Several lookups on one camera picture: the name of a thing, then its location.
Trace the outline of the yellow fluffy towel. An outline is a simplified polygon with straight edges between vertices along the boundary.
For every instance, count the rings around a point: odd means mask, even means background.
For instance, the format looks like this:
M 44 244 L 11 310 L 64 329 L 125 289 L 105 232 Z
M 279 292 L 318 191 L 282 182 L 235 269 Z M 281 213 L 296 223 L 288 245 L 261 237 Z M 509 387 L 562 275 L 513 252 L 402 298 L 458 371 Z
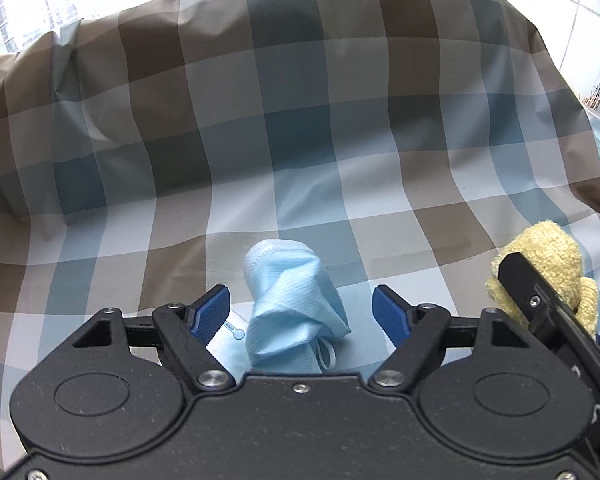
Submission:
M 583 272 L 577 241 L 557 223 L 544 220 L 529 226 L 505 245 L 491 262 L 486 290 L 495 305 L 524 327 L 528 321 L 498 280 L 504 258 L 520 252 L 570 307 L 578 322 L 594 338 L 597 330 L 600 292 L 595 280 Z

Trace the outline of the light blue face mask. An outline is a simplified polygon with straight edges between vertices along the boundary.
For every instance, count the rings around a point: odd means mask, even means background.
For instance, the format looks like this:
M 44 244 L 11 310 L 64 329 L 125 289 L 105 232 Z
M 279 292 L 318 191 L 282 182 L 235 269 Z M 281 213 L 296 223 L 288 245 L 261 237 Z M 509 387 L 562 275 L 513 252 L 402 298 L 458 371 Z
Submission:
M 322 374 L 350 333 L 334 283 L 315 252 L 296 240 L 262 240 L 245 256 L 253 299 L 246 352 L 254 372 Z

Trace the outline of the white mask wrapper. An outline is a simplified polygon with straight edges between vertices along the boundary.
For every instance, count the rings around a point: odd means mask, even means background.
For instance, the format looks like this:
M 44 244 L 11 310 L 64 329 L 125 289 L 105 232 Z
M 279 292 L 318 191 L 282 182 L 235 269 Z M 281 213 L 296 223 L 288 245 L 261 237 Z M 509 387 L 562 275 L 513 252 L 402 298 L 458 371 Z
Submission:
M 246 349 L 247 328 L 248 322 L 230 310 L 227 319 L 207 346 L 207 350 L 232 374 L 236 382 L 240 382 L 251 368 Z

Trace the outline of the checkered plaid cloth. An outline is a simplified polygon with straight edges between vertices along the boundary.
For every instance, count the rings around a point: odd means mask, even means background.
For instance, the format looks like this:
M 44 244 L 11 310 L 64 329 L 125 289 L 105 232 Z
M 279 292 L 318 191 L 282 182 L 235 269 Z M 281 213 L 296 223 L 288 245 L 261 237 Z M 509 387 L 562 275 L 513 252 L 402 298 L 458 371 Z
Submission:
M 154 0 L 0 54 L 0 475 L 15 385 L 102 308 L 243 307 L 246 252 L 298 240 L 366 367 L 374 286 L 475 315 L 542 220 L 600 288 L 600 142 L 506 0 Z

